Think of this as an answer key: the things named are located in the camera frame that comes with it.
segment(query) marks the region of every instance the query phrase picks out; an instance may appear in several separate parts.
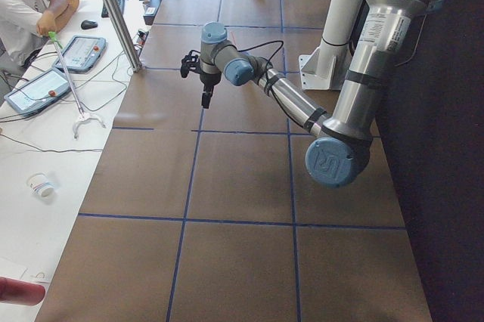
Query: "metal pole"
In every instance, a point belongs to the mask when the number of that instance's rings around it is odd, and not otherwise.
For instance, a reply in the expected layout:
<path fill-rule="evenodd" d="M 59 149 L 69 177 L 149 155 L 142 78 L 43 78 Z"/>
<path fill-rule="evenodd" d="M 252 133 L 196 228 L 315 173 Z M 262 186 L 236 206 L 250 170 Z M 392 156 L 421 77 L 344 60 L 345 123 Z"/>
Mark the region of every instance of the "metal pole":
<path fill-rule="evenodd" d="M 119 9 L 116 0 L 103 1 L 106 5 L 114 29 L 118 35 L 119 42 L 121 42 L 121 46 L 123 47 L 129 63 L 131 64 L 133 72 L 136 73 L 141 69 L 142 64 L 131 40 L 131 36 L 129 35 L 128 27 L 126 27 L 126 23 L 124 22 L 123 14 Z"/>

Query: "ur logo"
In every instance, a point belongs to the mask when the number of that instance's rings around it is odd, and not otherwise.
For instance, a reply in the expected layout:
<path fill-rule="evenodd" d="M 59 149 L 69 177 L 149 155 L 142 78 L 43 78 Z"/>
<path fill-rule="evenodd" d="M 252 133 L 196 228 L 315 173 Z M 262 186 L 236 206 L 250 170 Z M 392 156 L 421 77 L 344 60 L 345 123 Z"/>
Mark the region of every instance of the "ur logo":
<path fill-rule="evenodd" d="M 314 169 L 334 180 L 340 169 L 340 159 L 335 153 L 319 150 Z"/>

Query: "brown tiled surface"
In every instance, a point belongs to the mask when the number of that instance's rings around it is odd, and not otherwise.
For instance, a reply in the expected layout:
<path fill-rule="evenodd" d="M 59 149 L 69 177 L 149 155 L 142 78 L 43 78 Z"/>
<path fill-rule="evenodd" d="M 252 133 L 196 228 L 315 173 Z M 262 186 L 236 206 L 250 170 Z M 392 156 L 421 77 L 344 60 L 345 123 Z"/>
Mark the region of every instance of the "brown tiled surface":
<path fill-rule="evenodd" d="M 195 2 L 163 0 L 37 321 L 430 321 L 380 139 L 329 190 L 254 84 L 222 80 L 201 110 L 178 71 L 219 20 L 239 48 L 284 40 L 273 63 L 298 84 L 329 0 Z"/>

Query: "white t-shirt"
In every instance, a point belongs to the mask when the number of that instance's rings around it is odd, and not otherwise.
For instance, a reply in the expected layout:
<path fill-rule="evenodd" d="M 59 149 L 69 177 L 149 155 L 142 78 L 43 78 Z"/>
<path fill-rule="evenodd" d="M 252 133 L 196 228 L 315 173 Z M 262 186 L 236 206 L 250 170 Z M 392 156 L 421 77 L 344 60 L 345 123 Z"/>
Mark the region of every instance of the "white t-shirt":
<path fill-rule="evenodd" d="M 46 1 L 0 0 L 0 38 L 11 59 L 19 65 L 47 42 L 36 28 L 47 8 Z"/>

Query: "blue joint cap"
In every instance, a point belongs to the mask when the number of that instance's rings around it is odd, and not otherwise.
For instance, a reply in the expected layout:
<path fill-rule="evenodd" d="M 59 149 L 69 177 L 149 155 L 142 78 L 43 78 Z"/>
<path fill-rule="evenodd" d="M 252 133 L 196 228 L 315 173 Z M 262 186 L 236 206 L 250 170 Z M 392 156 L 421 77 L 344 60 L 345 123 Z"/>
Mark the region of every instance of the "blue joint cap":
<path fill-rule="evenodd" d="M 233 59 L 225 65 L 224 75 L 232 84 L 241 86 L 254 79 L 254 69 L 245 59 Z"/>
<path fill-rule="evenodd" d="M 316 139 L 306 151 L 305 161 L 311 177 L 331 188 L 353 182 L 359 173 L 355 152 L 336 138 Z"/>
<path fill-rule="evenodd" d="M 227 29 L 220 22 L 208 22 L 202 28 L 202 42 L 218 44 L 227 39 Z"/>

